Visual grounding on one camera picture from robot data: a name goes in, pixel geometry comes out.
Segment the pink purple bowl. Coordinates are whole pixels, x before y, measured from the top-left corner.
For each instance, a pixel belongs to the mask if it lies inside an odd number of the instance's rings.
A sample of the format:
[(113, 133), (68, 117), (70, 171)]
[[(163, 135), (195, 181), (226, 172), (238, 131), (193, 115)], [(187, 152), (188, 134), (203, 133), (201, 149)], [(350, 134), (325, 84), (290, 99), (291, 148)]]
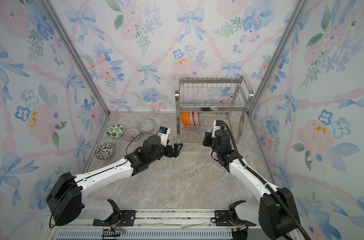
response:
[(188, 112), (188, 120), (189, 120), (189, 126), (195, 126), (194, 123), (194, 117), (193, 117), (193, 113), (192, 112)]

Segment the dark speckled bowl left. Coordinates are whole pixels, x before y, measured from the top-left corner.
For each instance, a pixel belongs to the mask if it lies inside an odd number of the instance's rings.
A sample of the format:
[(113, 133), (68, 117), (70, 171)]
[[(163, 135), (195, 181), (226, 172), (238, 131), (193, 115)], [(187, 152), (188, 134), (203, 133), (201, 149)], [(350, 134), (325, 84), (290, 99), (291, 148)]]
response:
[(107, 160), (113, 156), (114, 152), (115, 152), (115, 147), (113, 144), (104, 143), (97, 147), (94, 156), (98, 160)]

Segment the aluminium corner post left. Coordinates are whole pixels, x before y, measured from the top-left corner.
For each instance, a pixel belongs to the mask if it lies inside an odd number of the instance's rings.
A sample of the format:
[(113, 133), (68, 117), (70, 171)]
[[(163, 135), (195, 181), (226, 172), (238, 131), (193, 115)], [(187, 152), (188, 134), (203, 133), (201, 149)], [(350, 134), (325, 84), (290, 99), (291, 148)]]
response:
[(67, 52), (70, 54), (71, 59), (73, 60), (77, 69), (80, 71), (82, 77), (86, 81), (86, 84), (91, 89), (91, 92), (96, 98), (97, 103), (102, 107), (103, 112), (108, 116), (110, 114), (110, 111), (108, 110), (101, 94), (99, 93), (96, 84), (90, 77), (86, 66), (83, 64), (81, 56), (79, 55), (74, 44), (72, 43), (70, 36), (67, 33), (63, 23), (61, 22), (58, 14), (56, 13), (53, 5), (51, 4), (50, 1), (45, 1), (45, 0), (39, 0), (38, 4), (40, 5), (44, 13), (47, 15), (47, 17), (53, 24), (54, 29), (58, 32), (59, 36), (61, 37)]

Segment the green geometric pattern bowl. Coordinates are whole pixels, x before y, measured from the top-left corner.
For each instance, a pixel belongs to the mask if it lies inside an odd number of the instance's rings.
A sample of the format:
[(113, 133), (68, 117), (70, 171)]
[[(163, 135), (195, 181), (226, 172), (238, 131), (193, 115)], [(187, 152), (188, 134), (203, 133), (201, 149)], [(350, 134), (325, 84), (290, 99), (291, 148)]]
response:
[(138, 123), (138, 130), (140, 133), (150, 133), (153, 131), (155, 123), (151, 119), (144, 119)]

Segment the aluminium corner post right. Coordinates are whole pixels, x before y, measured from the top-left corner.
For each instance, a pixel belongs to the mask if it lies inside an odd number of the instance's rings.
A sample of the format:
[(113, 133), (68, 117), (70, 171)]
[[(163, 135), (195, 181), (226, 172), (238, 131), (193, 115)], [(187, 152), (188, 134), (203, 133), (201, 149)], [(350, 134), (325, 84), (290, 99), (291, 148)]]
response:
[(264, 93), (265, 87), (268, 85), (270, 78), (273, 75), (273, 71), (274, 71), (275, 67), (278, 65), (286, 47), (287, 47), (288, 41), (289, 41), (290, 37), (293, 35), (294, 29), (297, 27), (307, 4), (308, 4), (308, 1), (300, 0), (297, 2), (296, 7), (293, 9), (292, 16), (289, 19), (288, 25), (287, 25), (286, 29), (284, 30), (284, 32), (282, 34), (282, 38), (281, 38), (280, 42), (278, 43), (277, 48), (273, 54), (271, 64), (268, 67), (266, 74), (264, 75), (264, 77), (261, 81), (261, 84), (258, 87), (256, 93), (254, 93), (253, 100), (251, 101), (251, 104), (248, 108), (248, 117), (250, 117), (252, 115), (253, 111), (257, 108), (257, 104)]

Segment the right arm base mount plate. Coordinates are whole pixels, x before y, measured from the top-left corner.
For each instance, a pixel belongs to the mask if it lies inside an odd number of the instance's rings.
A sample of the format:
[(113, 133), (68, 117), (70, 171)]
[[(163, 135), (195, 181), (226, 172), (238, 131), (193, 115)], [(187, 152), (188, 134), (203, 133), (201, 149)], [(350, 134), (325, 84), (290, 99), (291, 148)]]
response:
[(245, 225), (248, 225), (249, 227), (256, 226), (256, 224), (248, 222), (248, 221), (232, 219), (228, 210), (215, 210), (214, 214), (215, 214), (215, 216), (211, 219), (211, 223), (215, 224), (217, 227), (240, 228)]

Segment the purple glass bowl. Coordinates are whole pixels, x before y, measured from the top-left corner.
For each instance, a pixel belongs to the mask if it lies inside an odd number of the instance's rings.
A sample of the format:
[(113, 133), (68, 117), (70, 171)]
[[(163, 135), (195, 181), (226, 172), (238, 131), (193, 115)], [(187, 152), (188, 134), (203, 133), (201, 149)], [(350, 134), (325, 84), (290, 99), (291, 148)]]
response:
[(135, 142), (139, 139), (140, 134), (141, 134), (141, 132), (139, 129), (129, 128), (124, 132), (123, 138), (127, 142)]

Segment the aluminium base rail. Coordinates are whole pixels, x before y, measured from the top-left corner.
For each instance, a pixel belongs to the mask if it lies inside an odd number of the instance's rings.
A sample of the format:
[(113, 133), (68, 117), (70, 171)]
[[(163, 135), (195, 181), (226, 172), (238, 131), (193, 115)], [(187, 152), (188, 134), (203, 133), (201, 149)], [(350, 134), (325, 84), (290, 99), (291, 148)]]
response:
[(48, 229), (45, 240), (267, 240), (258, 225), (247, 229), (217, 227), (215, 210), (136, 209), (133, 227), (94, 227), (93, 219), (75, 220)]

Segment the stainless steel dish rack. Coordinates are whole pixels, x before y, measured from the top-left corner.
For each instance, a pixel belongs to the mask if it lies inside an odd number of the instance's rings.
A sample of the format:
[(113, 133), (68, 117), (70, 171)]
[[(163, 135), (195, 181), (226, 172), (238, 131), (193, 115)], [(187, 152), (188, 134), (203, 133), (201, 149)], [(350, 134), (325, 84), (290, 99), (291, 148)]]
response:
[[(197, 143), (203, 140), (215, 120), (231, 125), (232, 114), (239, 117), (239, 126), (233, 131), (236, 141), (241, 139), (248, 108), (254, 97), (251, 81), (245, 77), (181, 77), (176, 78), (175, 104), (177, 140), (179, 143)], [(183, 112), (198, 112), (200, 126), (181, 123)]]

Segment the green leaf pattern bowl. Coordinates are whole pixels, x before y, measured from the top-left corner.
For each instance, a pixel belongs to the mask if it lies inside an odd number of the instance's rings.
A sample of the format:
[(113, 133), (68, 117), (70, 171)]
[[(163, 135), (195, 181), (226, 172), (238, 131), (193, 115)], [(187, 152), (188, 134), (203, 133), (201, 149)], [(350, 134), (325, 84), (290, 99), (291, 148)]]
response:
[(110, 127), (108, 127), (108, 129), (106, 130), (106, 136), (109, 139), (119, 139), (123, 136), (125, 132), (125, 128), (124, 126), (120, 125), (120, 124), (116, 124), (116, 125), (112, 125)]

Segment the aluminium corner post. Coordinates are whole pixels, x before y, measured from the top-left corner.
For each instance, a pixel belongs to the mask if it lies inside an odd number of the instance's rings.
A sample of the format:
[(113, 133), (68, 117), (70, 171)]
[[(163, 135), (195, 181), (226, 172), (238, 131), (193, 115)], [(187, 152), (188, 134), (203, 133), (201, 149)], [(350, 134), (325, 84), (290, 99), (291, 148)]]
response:
[(284, 30), (284, 32), (282, 34), (282, 38), (281, 38), (280, 42), (278, 43), (277, 48), (273, 54), (271, 64), (268, 67), (266, 74), (264, 75), (264, 77), (261, 81), (261, 84), (258, 87), (256, 93), (254, 93), (253, 100), (251, 101), (251, 104), (248, 108), (248, 117), (250, 117), (252, 115), (253, 111), (257, 108), (257, 104), (264, 93), (265, 87), (268, 85), (270, 78), (273, 75), (273, 71), (274, 71), (275, 67), (278, 65), (286, 47), (287, 47), (288, 41), (289, 41), (290, 37), (293, 35), (294, 29), (297, 27), (307, 4), (308, 4), (308, 1), (300, 0), (297, 2), (296, 7), (293, 9), (292, 16), (289, 19), (288, 25), (287, 25), (286, 29)]
[(96, 84), (90, 77), (86, 66), (83, 64), (81, 56), (79, 55), (74, 44), (72, 43), (70, 36), (67, 33), (63, 23), (61, 22), (58, 14), (56, 13), (53, 5), (51, 4), (50, 1), (45, 1), (45, 0), (39, 0), (38, 4), (40, 5), (44, 13), (47, 15), (47, 17), (53, 24), (54, 29), (58, 32), (59, 36), (61, 37), (67, 52), (70, 54), (71, 59), (73, 60), (77, 69), (80, 71), (82, 77), (86, 81), (86, 84), (91, 89), (91, 92), (96, 98), (97, 103), (102, 107), (103, 112), (108, 116), (110, 114), (110, 111), (108, 110), (101, 94), (99, 93)]

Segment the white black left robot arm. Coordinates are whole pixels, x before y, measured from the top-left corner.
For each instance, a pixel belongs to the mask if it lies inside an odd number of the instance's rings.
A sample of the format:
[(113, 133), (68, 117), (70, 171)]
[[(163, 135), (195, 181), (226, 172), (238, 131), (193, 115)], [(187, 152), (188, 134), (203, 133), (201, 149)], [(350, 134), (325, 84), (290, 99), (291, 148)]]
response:
[(122, 219), (118, 205), (112, 199), (89, 199), (96, 190), (118, 180), (132, 177), (148, 169), (163, 157), (177, 158), (183, 144), (169, 145), (166, 135), (150, 136), (119, 161), (85, 174), (62, 174), (46, 198), (51, 216), (49, 227), (59, 227), (77, 219), (94, 219), (97, 224), (117, 227)]

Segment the orange white bowl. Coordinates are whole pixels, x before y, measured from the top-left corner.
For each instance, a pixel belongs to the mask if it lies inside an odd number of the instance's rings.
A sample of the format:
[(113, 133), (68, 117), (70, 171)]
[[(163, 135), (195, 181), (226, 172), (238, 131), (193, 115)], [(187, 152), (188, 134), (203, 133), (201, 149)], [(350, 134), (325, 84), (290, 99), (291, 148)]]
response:
[(181, 123), (185, 126), (190, 126), (190, 122), (189, 122), (189, 115), (188, 112), (183, 112), (181, 114)]

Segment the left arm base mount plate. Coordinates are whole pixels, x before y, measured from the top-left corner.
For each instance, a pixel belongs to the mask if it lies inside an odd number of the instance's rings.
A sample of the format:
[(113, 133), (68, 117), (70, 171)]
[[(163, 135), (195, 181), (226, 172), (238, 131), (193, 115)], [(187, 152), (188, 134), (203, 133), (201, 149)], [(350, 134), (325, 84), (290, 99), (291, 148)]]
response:
[(136, 218), (135, 210), (121, 210), (113, 212), (106, 220), (94, 219), (94, 227), (133, 227)]

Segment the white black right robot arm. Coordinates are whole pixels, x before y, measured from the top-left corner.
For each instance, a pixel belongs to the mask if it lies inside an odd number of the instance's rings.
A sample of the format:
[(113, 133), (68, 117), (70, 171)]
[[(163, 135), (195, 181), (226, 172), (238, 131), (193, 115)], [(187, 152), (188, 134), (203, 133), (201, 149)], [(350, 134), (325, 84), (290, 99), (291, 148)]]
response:
[(271, 240), (276, 240), (298, 229), (301, 222), (292, 192), (279, 188), (258, 174), (232, 146), (227, 129), (212, 129), (205, 133), (203, 145), (210, 147), (217, 155), (218, 163), (237, 177), (258, 200), (250, 205), (244, 200), (230, 204), (226, 217), (219, 221), (230, 222), (240, 229), (250, 224), (258, 225)]

